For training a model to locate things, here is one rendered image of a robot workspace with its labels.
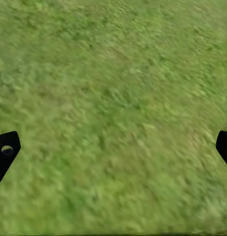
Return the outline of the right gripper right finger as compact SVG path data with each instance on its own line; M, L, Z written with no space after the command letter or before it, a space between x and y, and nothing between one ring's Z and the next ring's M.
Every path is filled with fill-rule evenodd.
M227 131L221 130L219 132L216 149L227 164Z

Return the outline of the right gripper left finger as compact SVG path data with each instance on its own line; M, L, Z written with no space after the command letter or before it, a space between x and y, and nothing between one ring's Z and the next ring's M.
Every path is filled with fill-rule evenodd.
M21 149L17 131L0 134L0 182Z

